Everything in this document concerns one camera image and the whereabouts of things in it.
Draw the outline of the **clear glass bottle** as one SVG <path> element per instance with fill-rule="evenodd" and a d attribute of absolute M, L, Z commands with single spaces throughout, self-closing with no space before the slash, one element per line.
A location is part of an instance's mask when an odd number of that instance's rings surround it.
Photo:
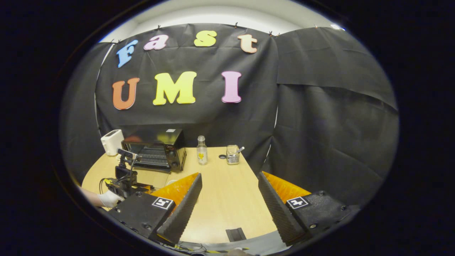
<path fill-rule="evenodd" d="M 208 148 L 206 145 L 206 138 L 203 135 L 198 136 L 197 157 L 200 165 L 208 163 Z"/>

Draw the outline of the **black backdrop cloth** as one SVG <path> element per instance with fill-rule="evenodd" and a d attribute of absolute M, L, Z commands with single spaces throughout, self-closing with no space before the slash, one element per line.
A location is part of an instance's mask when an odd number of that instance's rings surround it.
<path fill-rule="evenodd" d="M 153 128 L 183 129 L 187 147 L 199 135 L 244 146 L 255 173 L 365 205 L 391 169 L 399 113 L 382 67 L 344 30 L 180 24 L 86 54 L 60 111 L 67 170 L 81 182 L 101 136 Z"/>

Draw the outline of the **black electric oven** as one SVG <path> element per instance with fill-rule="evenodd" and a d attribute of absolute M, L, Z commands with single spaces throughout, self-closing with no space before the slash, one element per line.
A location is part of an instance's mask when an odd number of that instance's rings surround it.
<path fill-rule="evenodd" d="M 182 172 L 186 143 L 182 129 L 143 129 L 122 141 L 122 149 L 139 155 L 135 166 L 161 172 Z"/>

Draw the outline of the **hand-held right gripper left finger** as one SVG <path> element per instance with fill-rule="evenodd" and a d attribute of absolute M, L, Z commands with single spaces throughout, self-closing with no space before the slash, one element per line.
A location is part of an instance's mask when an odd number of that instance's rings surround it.
<path fill-rule="evenodd" d="M 202 174 L 193 173 L 152 193 L 133 192 L 108 214 L 149 240 L 175 246 L 187 227 L 202 187 Z"/>

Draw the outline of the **white toaster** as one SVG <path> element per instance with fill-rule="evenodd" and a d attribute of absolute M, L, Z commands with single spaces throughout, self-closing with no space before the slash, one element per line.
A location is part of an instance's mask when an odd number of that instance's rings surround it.
<path fill-rule="evenodd" d="M 101 144 L 105 150 L 106 155 L 116 156 L 118 154 L 118 149 L 122 149 L 123 140 L 124 136 L 121 129 L 112 130 L 102 136 Z"/>

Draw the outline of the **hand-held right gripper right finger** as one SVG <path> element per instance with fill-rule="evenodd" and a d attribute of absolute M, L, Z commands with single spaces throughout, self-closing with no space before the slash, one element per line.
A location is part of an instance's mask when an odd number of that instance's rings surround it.
<path fill-rule="evenodd" d="M 258 188 L 287 246 L 326 234 L 352 216 L 351 206 L 329 193 L 311 193 L 266 172 L 258 174 Z"/>

